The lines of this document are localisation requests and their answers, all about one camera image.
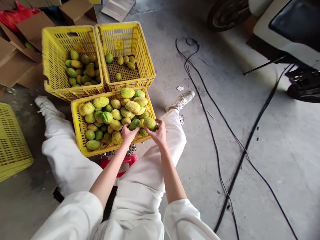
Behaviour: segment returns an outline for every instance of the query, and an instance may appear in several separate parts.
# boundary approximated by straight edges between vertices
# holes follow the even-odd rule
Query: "white sneaker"
[[[191,90],[184,92],[177,98],[177,100],[174,103],[166,107],[166,112],[168,112],[171,108],[175,108],[178,111],[180,111],[188,102],[190,102],[193,99],[194,95],[194,91]]]
[[[38,96],[34,100],[36,105],[40,108],[38,113],[41,112],[42,116],[46,117],[48,115],[55,115],[61,118],[66,118],[66,116],[60,112],[56,107],[53,105],[53,103],[45,96]]]

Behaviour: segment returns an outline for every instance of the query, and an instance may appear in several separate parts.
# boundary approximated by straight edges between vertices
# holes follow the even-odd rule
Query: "white pants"
[[[176,166],[186,144],[179,112],[171,109],[161,119],[166,124],[167,143]],[[48,157],[61,194],[67,197],[74,192],[89,191],[101,167],[82,155],[69,121],[48,115],[45,123],[47,140],[42,152]],[[138,220],[142,215],[150,220],[161,219],[158,208],[165,188],[159,148],[152,139],[137,144],[137,148],[138,161],[118,180],[111,219]]]

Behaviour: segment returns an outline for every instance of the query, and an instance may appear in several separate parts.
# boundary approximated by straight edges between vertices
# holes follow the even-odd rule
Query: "plastic crate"
[[[32,155],[11,106],[0,103],[0,182],[32,163]]]
[[[44,81],[44,88],[47,92],[67,102],[105,92],[98,44],[92,26],[44,28],[42,46],[44,75],[48,77],[48,81]],[[65,61],[70,59],[72,49],[76,50],[80,56],[84,54],[97,56],[101,76],[100,84],[70,88]]]
[[[150,117],[156,119],[156,115],[154,114],[154,111],[153,111],[153,108],[152,108],[152,105],[151,105],[151,101],[150,101],[147,89],[145,87],[136,87],[136,88],[133,88],[133,89],[134,90],[140,89],[141,91],[143,91],[146,94],[146,98],[148,99],[148,105],[147,105],[147,109],[146,110],[151,113]],[[80,149],[80,151],[82,152],[82,154],[84,156],[86,156],[86,157],[91,157],[91,156],[94,156],[94,155],[98,155],[98,154],[102,154],[102,153],[105,153],[105,152],[110,152],[110,151],[116,150],[122,144],[122,142],[120,142],[119,144],[112,144],[112,143],[108,144],[108,145],[105,144],[101,148],[99,148],[97,150],[94,150],[94,151],[91,151],[91,150],[87,149],[86,143],[87,143],[88,140],[86,139],[86,137],[84,135],[85,131],[87,130],[87,122],[84,119],[85,116],[82,116],[79,113],[78,106],[81,103],[92,102],[95,98],[98,98],[98,97],[107,97],[107,98],[110,99],[110,101],[113,98],[122,99],[120,97],[120,91],[114,91],[114,92],[108,92],[108,93],[99,94],[99,95],[96,95],[96,96],[77,99],[77,100],[74,100],[74,101],[71,102],[71,111],[72,111],[74,130],[75,130],[75,133],[76,133],[77,145],[78,145],[78,148]],[[145,140],[150,139],[150,138],[151,138],[150,136],[145,136],[145,137],[139,136],[139,137],[136,137],[132,141],[132,144],[135,144],[135,143],[138,143],[138,142],[142,142],[142,141],[145,141]]]
[[[95,26],[101,64],[110,91],[121,90],[124,87],[144,86],[147,89],[156,76],[147,42],[139,22],[123,22],[100,24]],[[105,56],[112,54],[114,60],[106,64]],[[125,64],[119,65],[119,56],[134,56],[136,68],[129,69]],[[121,73],[121,81],[115,75]]]

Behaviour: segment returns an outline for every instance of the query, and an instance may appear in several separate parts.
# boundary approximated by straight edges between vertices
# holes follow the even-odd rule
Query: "gray floor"
[[[176,87],[194,89],[184,71],[184,61],[175,49],[176,38],[193,37],[199,41],[201,49],[192,61],[235,134],[245,142],[276,77],[285,66],[271,65],[244,77],[244,70],[267,60],[245,45],[246,35],[241,26],[220,34],[208,31],[204,21],[210,5],[210,2],[138,0],[125,20],[139,21],[144,30],[157,73],[149,90],[156,115],[161,116],[164,107],[181,93]],[[113,21],[101,14],[98,18],[100,23]],[[194,50],[183,42],[181,48],[186,54]],[[237,143],[230,142],[234,140],[232,135],[194,71],[192,75],[206,109],[216,119],[211,120],[211,125],[219,149],[222,176],[228,186],[241,149]],[[288,85],[288,80],[283,78],[259,123],[249,154],[274,189],[298,238],[319,239],[320,105],[288,98],[285,94]],[[27,170],[0,183],[0,235],[3,240],[30,239],[58,206],[51,195],[55,181],[41,154],[44,121],[36,114],[37,107],[33,103],[34,97],[42,92],[42,86],[38,91],[19,86],[15,89],[16,95],[7,93],[4,101],[13,106],[35,160]],[[54,97],[51,99],[70,115],[68,104]],[[185,118],[183,129],[187,145],[177,170],[188,198],[199,209],[202,220],[214,227],[224,194],[199,97],[196,96],[181,114]],[[241,239],[294,239],[267,186],[246,161],[231,197]],[[166,205],[164,198],[160,206],[162,215]],[[230,212],[226,212],[217,234],[221,239],[236,239]]]

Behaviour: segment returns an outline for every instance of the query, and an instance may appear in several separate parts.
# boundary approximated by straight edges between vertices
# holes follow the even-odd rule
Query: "person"
[[[156,120],[156,132],[145,128],[153,141],[137,145],[138,160],[118,179],[110,217],[101,222],[119,168],[139,129],[130,131],[128,125],[123,126],[123,143],[102,170],[81,154],[72,125],[64,114],[47,97],[38,96],[35,103],[46,123],[47,140],[42,152],[65,199],[32,240],[164,239],[165,230],[171,240],[219,240],[201,221],[175,169],[186,144],[179,111],[193,97],[194,92],[187,91],[167,106],[167,113]],[[159,205],[164,192],[168,207],[162,223]]]

